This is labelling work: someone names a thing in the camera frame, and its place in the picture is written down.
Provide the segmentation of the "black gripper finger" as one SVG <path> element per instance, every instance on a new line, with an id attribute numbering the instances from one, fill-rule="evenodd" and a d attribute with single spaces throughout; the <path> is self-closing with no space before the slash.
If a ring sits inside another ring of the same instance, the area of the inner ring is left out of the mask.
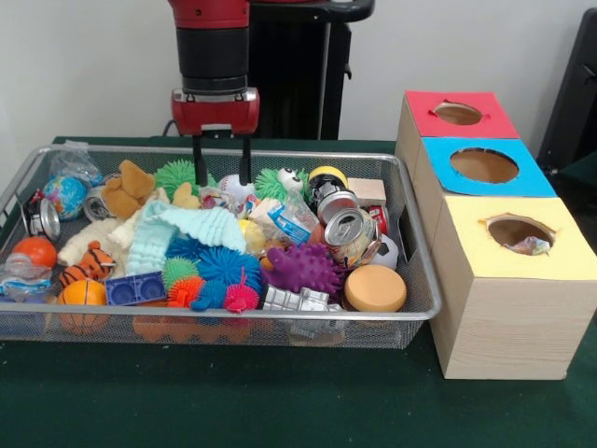
<path id="1" fill-rule="evenodd" d="M 192 136 L 192 149 L 196 184 L 198 186 L 207 186 L 209 183 L 209 175 L 205 159 L 202 156 L 200 135 Z"/>
<path id="2" fill-rule="evenodd" d="M 251 183 L 251 136 L 245 134 L 242 136 L 243 152 L 239 165 L 239 182 L 242 186 Z"/>

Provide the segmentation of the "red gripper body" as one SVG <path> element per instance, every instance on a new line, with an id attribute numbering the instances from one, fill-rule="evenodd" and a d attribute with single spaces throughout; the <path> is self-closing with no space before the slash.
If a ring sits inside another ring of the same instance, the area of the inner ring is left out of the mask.
<path id="1" fill-rule="evenodd" d="M 173 118 L 185 135 L 202 135 L 205 126 L 229 126 L 233 134 L 251 134 L 257 129 L 260 98 L 221 103 L 171 101 Z"/>

